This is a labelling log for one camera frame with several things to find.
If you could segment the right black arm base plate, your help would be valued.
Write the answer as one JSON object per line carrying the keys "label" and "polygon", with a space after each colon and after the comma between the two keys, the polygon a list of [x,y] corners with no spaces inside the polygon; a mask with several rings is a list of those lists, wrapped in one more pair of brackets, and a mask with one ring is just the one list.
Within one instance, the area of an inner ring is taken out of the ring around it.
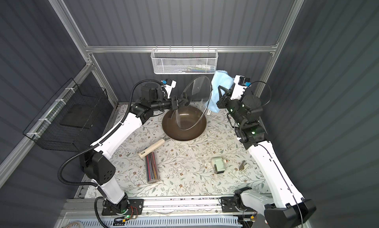
{"label": "right black arm base plate", "polygon": [[223,196],[219,198],[219,203],[222,207],[223,213],[233,213],[233,212],[256,212],[252,208],[245,207],[244,205],[240,205],[235,201],[233,196]]}

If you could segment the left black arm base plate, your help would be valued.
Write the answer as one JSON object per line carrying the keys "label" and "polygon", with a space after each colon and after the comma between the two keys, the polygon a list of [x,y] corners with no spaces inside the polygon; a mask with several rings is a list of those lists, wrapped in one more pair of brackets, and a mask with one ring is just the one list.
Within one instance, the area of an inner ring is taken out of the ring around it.
{"label": "left black arm base plate", "polygon": [[103,202],[102,216],[116,216],[116,215],[141,215],[144,207],[143,199],[123,199],[119,204],[113,204],[108,200]]}

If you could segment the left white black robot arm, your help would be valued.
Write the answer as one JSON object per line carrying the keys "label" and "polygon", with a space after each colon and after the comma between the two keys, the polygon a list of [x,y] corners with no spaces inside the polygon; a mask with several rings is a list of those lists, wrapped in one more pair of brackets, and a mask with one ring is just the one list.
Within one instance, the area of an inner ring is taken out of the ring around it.
{"label": "left white black robot arm", "polygon": [[114,213],[123,215],[130,210],[127,194],[115,178],[115,166],[111,158],[117,148],[157,111],[175,110],[178,100],[171,96],[174,80],[141,81],[134,89],[141,88],[142,96],[135,103],[129,103],[123,118],[99,140],[92,143],[93,150],[83,156],[83,170],[94,187],[101,193],[105,205]]}

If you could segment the glass pot lid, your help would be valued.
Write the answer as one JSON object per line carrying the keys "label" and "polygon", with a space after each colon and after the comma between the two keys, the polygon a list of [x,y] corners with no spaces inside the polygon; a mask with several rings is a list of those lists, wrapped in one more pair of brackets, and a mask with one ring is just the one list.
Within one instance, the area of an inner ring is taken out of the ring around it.
{"label": "glass pot lid", "polygon": [[209,106],[211,91],[207,76],[196,77],[184,88],[180,97],[188,99],[189,105],[176,110],[176,121],[181,130],[190,130],[201,121]]}

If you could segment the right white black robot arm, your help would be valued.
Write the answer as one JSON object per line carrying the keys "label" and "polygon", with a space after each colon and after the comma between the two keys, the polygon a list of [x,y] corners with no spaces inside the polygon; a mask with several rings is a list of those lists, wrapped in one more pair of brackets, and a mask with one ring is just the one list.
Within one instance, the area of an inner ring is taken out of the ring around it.
{"label": "right white black robot arm", "polygon": [[259,124],[263,105],[249,87],[235,85],[232,89],[219,86],[217,107],[227,109],[237,139],[260,168],[271,197],[254,192],[251,187],[235,191],[236,208],[242,211],[253,209],[264,215],[271,228],[303,227],[316,211],[311,199],[306,199],[290,180],[266,131]]}

